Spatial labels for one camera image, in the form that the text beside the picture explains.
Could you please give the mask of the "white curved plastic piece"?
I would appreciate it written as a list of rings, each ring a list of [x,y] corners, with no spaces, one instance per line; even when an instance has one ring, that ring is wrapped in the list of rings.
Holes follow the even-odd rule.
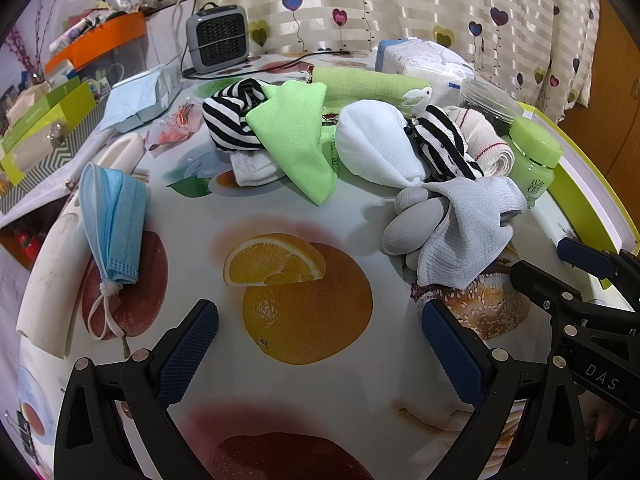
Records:
[[[66,355],[76,299],[90,259],[80,190],[78,186],[72,193],[43,242],[15,325],[20,336],[59,359]]]

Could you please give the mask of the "green cardboard box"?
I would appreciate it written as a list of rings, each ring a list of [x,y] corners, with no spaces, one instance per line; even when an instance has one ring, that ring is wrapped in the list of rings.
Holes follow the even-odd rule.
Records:
[[[70,129],[75,128],[96,107],[96,99],[88,81],[75,77],[43,96],[34,112],[27,112],[21,119],[23,125],[16,126],[19,136],[11,131],[1,143],[2,170],[13,185],[24,177],[23,171],[14,164],[13,155],[31,136],[56,120],[62,120]]]

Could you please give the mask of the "green towel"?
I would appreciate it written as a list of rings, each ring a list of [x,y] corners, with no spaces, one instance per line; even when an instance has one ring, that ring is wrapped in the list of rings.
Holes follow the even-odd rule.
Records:
[[[372,100],[393,105],[409,116],[416,106],[428,104],[433,97],[433,88],[424,79],[359,68],[314,66],[307,81],[326,86],[326,114],[338,114],[349,104]]]

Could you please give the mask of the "light green cloth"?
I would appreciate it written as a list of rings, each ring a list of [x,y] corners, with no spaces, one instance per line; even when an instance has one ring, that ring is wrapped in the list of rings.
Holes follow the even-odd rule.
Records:
[[[299,191],[323,204],[336,185],[321,142],[326,85],[288,80],[264,84],[262,92],[265,101],[246,114],[246,122]]]

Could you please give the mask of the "purple decorative twigs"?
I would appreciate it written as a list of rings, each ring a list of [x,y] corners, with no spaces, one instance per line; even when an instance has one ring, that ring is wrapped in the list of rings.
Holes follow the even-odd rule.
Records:
[[[34,65],[37,58],[41,65],[49,58],[49,44],[61,32],[63,3],[64,0],[30,0],[14,24]]]

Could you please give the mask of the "grey small heater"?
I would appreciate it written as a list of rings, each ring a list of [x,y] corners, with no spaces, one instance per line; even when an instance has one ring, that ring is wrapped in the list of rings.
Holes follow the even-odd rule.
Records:
[[[245,9],[236,4],[205,3],[186,21],[186,43],[199,75],[244,62],[250,55]]]

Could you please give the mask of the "green rimmed white tray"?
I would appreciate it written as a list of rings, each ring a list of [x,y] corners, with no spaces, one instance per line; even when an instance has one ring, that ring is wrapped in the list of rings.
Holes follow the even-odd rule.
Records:
[[[543,126],[558,140],[563,156],[548,188],[582,243],[599,250],[625,249],[639,255],[639,230],[612,186],[582,149],[536,107],[520,102],[523,116]]]

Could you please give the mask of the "grey work glove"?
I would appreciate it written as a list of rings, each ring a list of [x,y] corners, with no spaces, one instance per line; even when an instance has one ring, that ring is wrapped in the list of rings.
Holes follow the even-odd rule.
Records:
[[[420,286],[465,289],[510,243],[527,203],[508,177],[460,177],[405,188],[394,208],[383,252],[408,256]]]

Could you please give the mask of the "green lidded jar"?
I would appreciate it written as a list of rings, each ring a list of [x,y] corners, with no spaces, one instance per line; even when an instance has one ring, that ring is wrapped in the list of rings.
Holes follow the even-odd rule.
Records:
[[[523,116],[512,122],[506,143],[514,154],[509,177],[525,196],[527,205],[533,207],[552,185],[563,148],[546,128]]]

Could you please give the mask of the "black white striped sock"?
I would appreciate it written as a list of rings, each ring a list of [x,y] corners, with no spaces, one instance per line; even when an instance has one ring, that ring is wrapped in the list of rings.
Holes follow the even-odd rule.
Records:
[[[266,99],[262,82],[247,78],[230,84],[204,100],[203,120],[217,150],[259,151],[264,147],[246,121],[246,115]]]

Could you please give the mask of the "chevron patterned box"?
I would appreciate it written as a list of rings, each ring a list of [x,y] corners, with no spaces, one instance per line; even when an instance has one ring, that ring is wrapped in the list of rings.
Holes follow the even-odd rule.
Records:
[[[9,186],[9,192],[4,194],[0,200],[2,214],[7,214],[24,196],[32,192],[40,182],[74,159],[102,120],[105,107],[105,100],[96,104],[96,107],[66,136],[63,144],[43,160],[40,160],[38,164],[35,164],[17,185],[11,184]]]

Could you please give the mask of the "white towel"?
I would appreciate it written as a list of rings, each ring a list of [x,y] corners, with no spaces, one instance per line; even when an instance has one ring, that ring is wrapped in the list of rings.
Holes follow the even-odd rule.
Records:
[[[266,150],[234,152],[230,155],[230,162],[239,186],[262,186],[285,176]]]

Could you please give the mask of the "wooden wardrobe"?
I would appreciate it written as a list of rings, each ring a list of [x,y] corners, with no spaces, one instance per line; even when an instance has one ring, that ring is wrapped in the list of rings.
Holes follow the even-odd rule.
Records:
[[[561,122],[632,216],[639,213],[639,48],[608,0],[600,0],[588,106]]]

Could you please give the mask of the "clear lidded container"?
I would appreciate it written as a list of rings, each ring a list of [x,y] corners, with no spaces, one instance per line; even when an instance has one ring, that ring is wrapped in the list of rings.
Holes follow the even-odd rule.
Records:
[[[480,112],[494,127],[498,136],[506,136],[524,110],[505,91],[483,78],[468,77],[460,84],[460,104]]]

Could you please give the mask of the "blue face mask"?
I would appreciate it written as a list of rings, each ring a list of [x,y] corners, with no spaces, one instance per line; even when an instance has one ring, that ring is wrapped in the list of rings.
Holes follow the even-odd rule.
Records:
[[[114,319],[112,303],[124,286],[139,279],[146,185],[118,169],[90,162],[80,178],[79,205],[100,276],[88,331],[95,340],[107,334],[122,338],[125,332]]]

